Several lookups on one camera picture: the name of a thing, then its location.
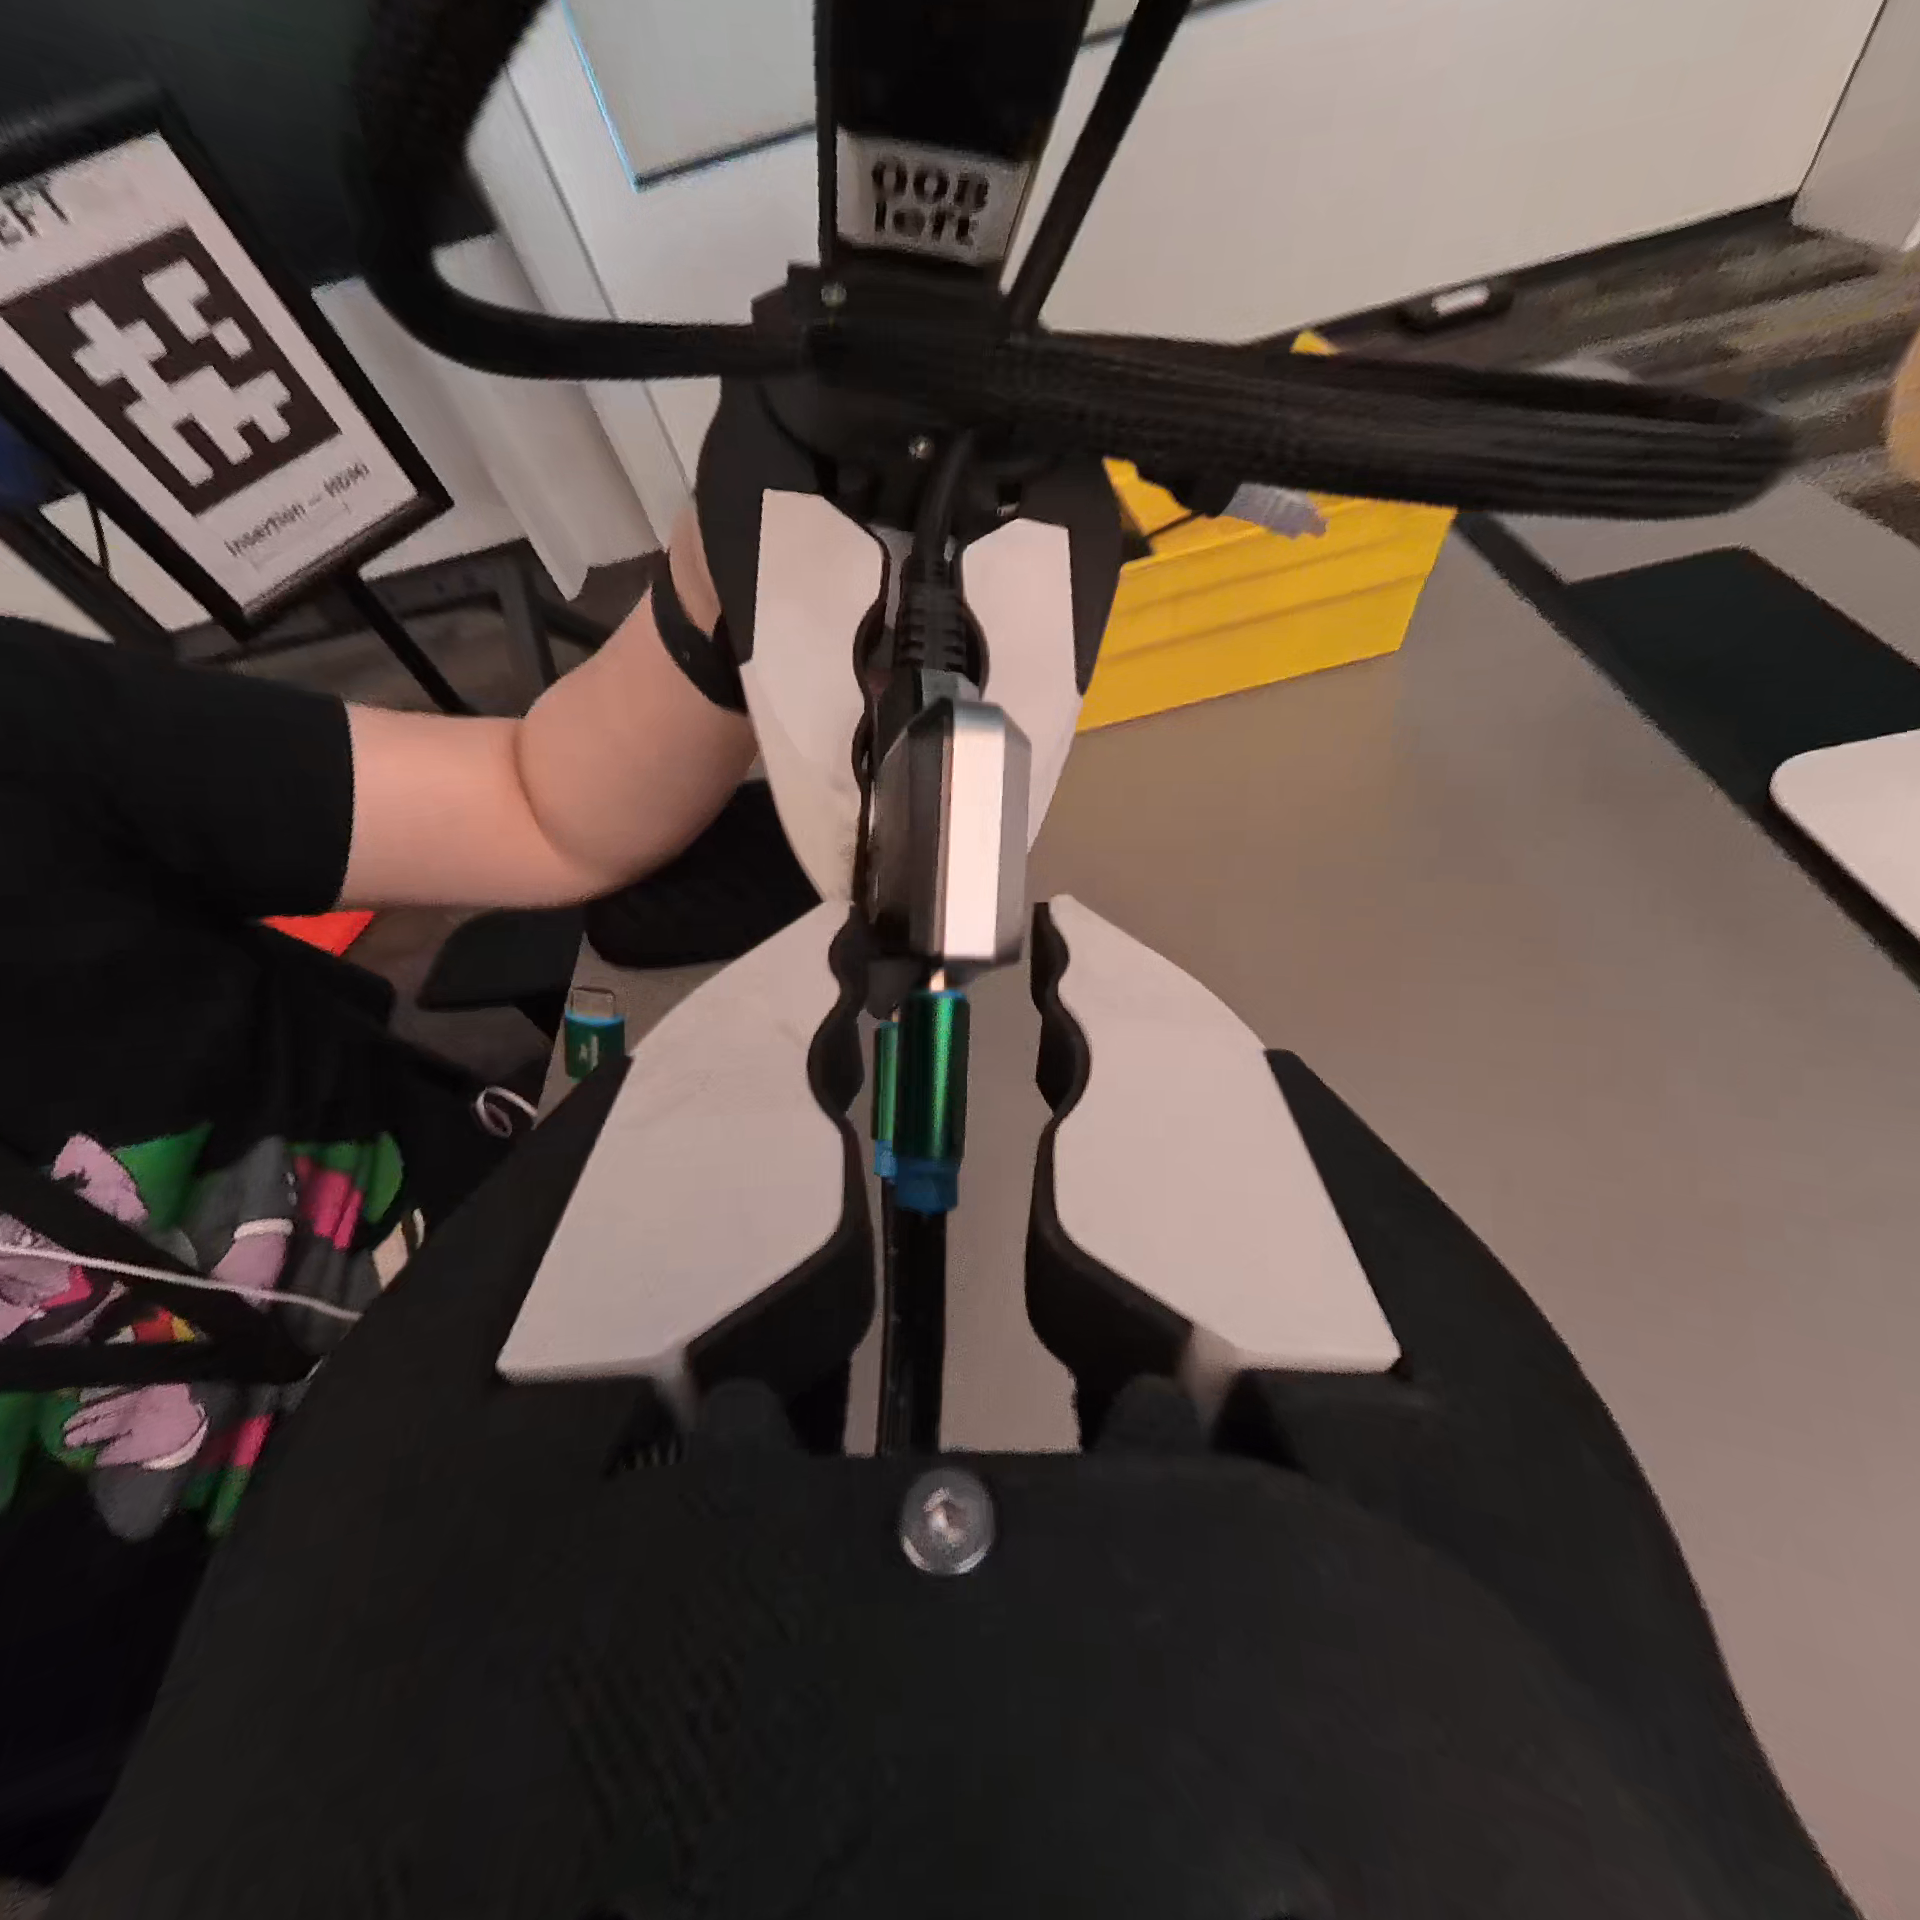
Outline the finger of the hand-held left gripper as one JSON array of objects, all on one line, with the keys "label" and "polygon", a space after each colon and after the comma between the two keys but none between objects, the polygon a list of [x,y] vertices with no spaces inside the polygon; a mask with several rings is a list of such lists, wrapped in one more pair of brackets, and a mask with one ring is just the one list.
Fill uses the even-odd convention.
[{"label": "finger of the hand-held left gripper", "polygon": [[882,611],[888,554],[826,498],[759,501],[751,651],[740,667],[759,765],[816,894],[846,904],[860,827],[855,733],[866,710],[860,635]]},{"label": "finger of the hand-held left gripper", "polygon": [[1026,839],[1036,840],[1082,709],[1070,535],[1052,520],[1010,518],[961,550],[959,584],[984,645],[983,697],[1029,745]]}]

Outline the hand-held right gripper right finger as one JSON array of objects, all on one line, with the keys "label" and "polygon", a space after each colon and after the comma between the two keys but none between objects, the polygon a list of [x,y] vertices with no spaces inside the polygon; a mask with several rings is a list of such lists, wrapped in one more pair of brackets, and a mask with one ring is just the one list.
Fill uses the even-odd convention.
[{"label": "hand-held right gripper right finger", "polygon": [[1255,1027],[1070,896],[1032,961],[1041,1341],[1082,1379],[1386,1375],[1400,1344]]}]

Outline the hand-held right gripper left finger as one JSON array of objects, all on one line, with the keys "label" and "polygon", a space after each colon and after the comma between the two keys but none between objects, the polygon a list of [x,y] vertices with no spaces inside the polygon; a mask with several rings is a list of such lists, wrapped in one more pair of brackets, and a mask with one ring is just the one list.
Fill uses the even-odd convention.
[{"label": "hand-held right gripper left finger", "polygon": [[846,933],[844,904],[813,907],[638,1039],[504,1379],[813,1387],[850,1365],[874,1279]]}]

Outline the yellow plastic bin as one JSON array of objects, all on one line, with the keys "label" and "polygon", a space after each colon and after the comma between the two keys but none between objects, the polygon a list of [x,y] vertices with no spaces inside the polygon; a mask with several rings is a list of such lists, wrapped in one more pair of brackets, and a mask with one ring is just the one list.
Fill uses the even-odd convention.
[{"label": "yellow plastic bin", "polygon": [[1204,518],[1127,462],[1106,472],[1125,563],[1080,733],[1398,651],[1454,512],[1308,496],[1300,535]]}]

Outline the person's left forearm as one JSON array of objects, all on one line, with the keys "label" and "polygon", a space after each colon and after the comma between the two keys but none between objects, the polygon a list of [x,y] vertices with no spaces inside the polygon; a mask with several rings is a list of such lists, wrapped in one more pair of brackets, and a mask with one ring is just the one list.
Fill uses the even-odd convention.
[{"label": "person's left forearm", "polygon": [[518,718],[350,704],[341,907],[581,904],[655,873],[756,759],[751,722],[686,672],[721,610],[697,518],[679,518],[632,611]]}]

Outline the black wristband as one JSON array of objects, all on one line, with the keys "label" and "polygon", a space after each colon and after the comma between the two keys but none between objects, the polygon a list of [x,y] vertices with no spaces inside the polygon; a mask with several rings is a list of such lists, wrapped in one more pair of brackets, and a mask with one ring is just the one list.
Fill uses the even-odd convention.
[{"label": "black wristband", "polygon": [[680,600],[669,553],[664,547],[648,554],[647,563],[645,597],[669,659],[710,706],[721,713],[748,713],[740,664],[732,645],[727,618],[720,615],[710,631],[695,621]]}]

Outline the black ribbed pad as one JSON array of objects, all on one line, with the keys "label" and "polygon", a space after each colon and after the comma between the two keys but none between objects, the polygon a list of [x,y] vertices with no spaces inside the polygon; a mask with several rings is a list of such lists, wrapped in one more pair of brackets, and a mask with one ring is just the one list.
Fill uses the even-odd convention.
[{"label": "black ribbed pad", "polygon": [[586,946],[616,968],[714,966],[821,902],[765,784],[742,784],[714,819],[657,871],[586,902]]}]

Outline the person's black shirt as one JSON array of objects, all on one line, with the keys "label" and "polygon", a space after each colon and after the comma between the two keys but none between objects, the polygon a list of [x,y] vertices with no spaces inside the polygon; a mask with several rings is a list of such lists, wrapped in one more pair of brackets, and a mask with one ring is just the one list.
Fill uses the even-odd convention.
[{"label": "person's black shirt", "polygon": [[4,618],[4,1152],[206,1127],[215,1167],[266,1136],[390,1136],[407,1184],[503,1158],[458,1071],[266,928],[338,904],[344,709]]}]

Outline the black rectangular desk mat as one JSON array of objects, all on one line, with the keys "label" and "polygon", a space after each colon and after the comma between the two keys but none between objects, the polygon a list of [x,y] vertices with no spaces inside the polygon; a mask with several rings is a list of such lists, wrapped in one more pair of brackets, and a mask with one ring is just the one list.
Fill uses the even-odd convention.
[{"label": "black rectangular desk mat", "polygon": [[1800,752],[1913,728],[1916,663],[1733,546],[1559,582],[1544,615],[1894,968],[1917,977],[1916,934],[1769,795]]}]

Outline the framed marker sign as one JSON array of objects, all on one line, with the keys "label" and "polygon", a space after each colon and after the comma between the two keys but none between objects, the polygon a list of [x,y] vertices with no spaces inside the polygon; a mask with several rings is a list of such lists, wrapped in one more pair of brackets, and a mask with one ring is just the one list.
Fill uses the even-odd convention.
[{"label": "framed marker sign", "polygon": [[354,582],[449,494],[154,86],[1,131],[4,418],[208,617]]}]

